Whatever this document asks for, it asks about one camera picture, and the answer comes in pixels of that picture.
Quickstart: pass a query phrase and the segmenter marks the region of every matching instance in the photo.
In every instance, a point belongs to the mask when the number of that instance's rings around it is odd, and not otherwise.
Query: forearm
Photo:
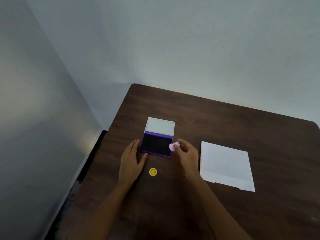
[[[190,179],[206,215],[212,234],[217,240],[251,239],[220,203],[200,174]]]
[[[95,214],[71,235],[69,240],[106,240],[121,203],[130,189],[130,184],[117,184],[115,189],[102,202]]]

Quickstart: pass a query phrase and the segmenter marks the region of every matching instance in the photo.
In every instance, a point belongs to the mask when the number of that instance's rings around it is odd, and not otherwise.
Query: wooden table
[[[104,137],[60,236],[114,188],[120,156],[132,140],[142,140],[148,117],[175,121],[174,141],[185,139],[197,149],[207,141],[248,151],[256,192],[208,185],[253,239],[320,239],[320,133],[314,122],[138,84]],[[212,239],[176,155],[149,156],[110,239]]]

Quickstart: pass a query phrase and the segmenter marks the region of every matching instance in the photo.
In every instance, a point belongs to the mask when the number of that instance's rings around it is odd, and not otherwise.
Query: yellow smiley face
[[[149,174],[153,177],[157,175],[157,169],[155,168],[150,168],[149,170]]]

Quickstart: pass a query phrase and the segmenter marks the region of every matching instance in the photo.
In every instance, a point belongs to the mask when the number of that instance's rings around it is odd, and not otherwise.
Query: white wall
[[[40,239],[101,133],[25,0],[0,0],[0,238]]]
[[[139,83],[320,125],[320,0],[27,0],[108,129]]]

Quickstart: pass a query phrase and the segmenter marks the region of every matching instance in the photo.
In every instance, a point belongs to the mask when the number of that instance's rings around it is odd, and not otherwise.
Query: hand
[[[180,157],[180,161],[186,174],[186,178],[190,180],[194,176],[199,174],[198,150],[195,149],[193,145],[191,145],[189,142],[185,140],[178,139],[178,142],[180,143],[180,147],[177,145],[173,146]]]
[[[120,170],[119,170],[119,184],[125,184],[129,187],[138,178],[141,170],[146,162],[148,153],[145,153],[140,163],[137,163],[137,147],[139,140],[131,142],[121,156]]]

